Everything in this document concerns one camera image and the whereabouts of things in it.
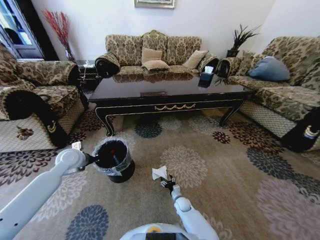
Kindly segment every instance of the picture frame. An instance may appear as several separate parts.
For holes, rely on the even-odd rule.
[[[174,9],[176,0],[134,0],[135,8]]]

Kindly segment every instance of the floor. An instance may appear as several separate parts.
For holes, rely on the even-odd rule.
[[[106,136],[92,107],[69,142],[82,141],[87,153]],[[222,114],[208,110],[114,118],[115,137],[127,142],[135,161],[132,178],[113,183],[92,165],[63,177],[15,239],[118,240],[144,224],[181,225],[169,191],[152,180],[152,168],[163,165],[220,240],[320,239],[319,155],[283,148],[238,113],[219,127]],[[2,153],[0,207],[52,168],[60,151]]]

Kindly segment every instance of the tissue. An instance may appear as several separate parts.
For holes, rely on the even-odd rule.
[[[212,74],[213,71],[214,71],[214,67],[213,66],[205,66],[204,67],[204,72],[206,74]]]
[[[166,165],[164,165],[158,169],[152,168],[152,179],[156,180],[160,177],[163,177],[164,179],[168,180]]]

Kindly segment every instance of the blue pillow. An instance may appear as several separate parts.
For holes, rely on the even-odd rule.
[[[267,56],[258,61],[254,68],[248,71],[248,75],[255,79],[270,82],[287,82],[290,79],[287,66],[273,56]]]

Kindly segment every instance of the coffee table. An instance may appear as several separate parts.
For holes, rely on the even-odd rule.
[[[114,127],[109,116],[147,113],[191,111],[203,109],[229,108],[220,119],[225,126],[228,119],[253,93],[238,84],[216,84],[192,76],[189,80],[161,79],[150,81],[122,81],[103,79],[91,97],[95,103],[95,113],[107,129],[107,136],[114,135]]]

